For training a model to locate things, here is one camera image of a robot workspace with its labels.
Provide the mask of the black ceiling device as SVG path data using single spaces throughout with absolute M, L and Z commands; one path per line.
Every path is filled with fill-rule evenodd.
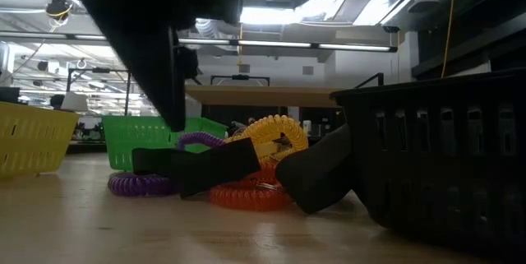
M 45 13 L 55 21 L 66 21 L 72 9 L 73 4 L 68 0 L 51 0 L 45 8 Z

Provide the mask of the yellow coil wrist keychain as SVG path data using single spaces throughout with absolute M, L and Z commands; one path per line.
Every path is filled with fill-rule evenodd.
M 268 144 L 281 138 L 282 134 L 288 139 L 290 148 L 284 151 L 256 153 L 263 169 L 273 169 L 284 157 L 308 148 L 307 134 L 295 119 L 288 116 L 270 115 L 259 119 L 225 141 L 229 143 L 250 138 L 252 145 L 258 150 L 268 148 Z

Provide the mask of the wooden shelf with black legs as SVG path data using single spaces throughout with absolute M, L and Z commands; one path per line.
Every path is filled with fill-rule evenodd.
M 337 89 L 271 86 L 187 86 L 186 92 L 203 105 L 336 108 L 330 94 Z

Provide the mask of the black plastic basket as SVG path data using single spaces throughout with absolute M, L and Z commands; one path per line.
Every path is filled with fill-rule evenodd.
M 379 225 L 526 264 L 526 69 L 332 94 Z

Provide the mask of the long ceiling light bar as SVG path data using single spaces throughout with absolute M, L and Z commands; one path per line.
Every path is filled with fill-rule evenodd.
M 109 45 L 107 39 L 102 35 L 80 35 L 80 34 L 60 34 L 48 32 L 18 32 L 0 30 L 0 39 L 12 42 L 38 42 L 45 40 L 50 44 L 85 44 L 85 45 Z M 269 40 L 248 40 L 248 39 L 201 39 L 201 38 L 179 38 L 180 44 L 188 45 L 209 45 L 209 46 L 248 46 L 248 47 L 267 47 L 267 48 L 289 48 L 289 49 L 320 49 L 338 51 L 358 51 L 373 53 L 396 53 L 398 48 L 395 46 L 372 45 L 372 44 L 328 44 L 328 43 L 306 43 L 306 42 L 286 42 Z

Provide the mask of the yellow plastic basket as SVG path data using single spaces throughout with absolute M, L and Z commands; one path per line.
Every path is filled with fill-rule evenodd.
M 55 172 L 79 115 L 0 102 L 0 179 Z

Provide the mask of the green plastic basket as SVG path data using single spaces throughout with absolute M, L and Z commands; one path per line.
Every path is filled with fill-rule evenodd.
M 172 132 L 159 116 L 103 116 L 105 142 L 110 167 L 132 171 L 132 150 L 136 148 L 176 148 L 181 135 L 207 132 L 224 138 L 227 127 L 207 118 L 187 118 L 181 132 Z

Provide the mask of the red coil wrist keychain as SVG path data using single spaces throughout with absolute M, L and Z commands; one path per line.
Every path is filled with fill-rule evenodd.
M 217 206 L 242 211 L 277 211 L 292 202 L 275 177 L 276 160 L 264 160 L 261 170 L 240 181 L 219 185 L 209 191 Z

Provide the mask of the white monitor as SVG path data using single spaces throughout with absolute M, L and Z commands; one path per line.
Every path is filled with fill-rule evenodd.
M 88 112 L 88 97 L 68 91 L 61 104 L 61 109 L 66 111 L 85 113 Z

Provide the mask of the black station frame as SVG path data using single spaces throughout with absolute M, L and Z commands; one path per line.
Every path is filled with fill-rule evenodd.
M 66 92 L 71 91 L 72 83 L 74 83 L 79 77 L 82 77 L 86 72 L 92 72 L 92 73 L 98 73 L 98 74 L 109 74 L 109 73 L 117 73 L 120 77 L 121 81 L 123 81 L 126 84 L 126 96 L 125 96 L 125 105 L 124 105 L 124 115 L 128 116 L 128 110 L 129 110 L 129 101 L 130 101 L 130 90 L 132 85 L 132 75 L 128 70 L 124 69 L 111 69 L 107 67 L 92 67 L 92 68 L 80 68 L 80 67 L 73 67 L 68 69 L 68 75 L 67 75 L 67 87 Z M 125 72 L 127 74 L 127 79 L 124 80 L 120 73 Z

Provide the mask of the purple coil wrist keychain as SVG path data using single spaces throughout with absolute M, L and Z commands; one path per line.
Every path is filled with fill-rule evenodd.
M 207 132 L 191 132 L 183 134 L 176 149 L 168 149 L 177 153 L 187 153 L 190 145 L 203 145 L 206 149 L 221 146 L 225 141 Z M 169 178 L 157 174 L 134 174 L 118 172 L 108 179 L 108 189 L 120 197 L 163 197 L 178 192 L 178 186 Z

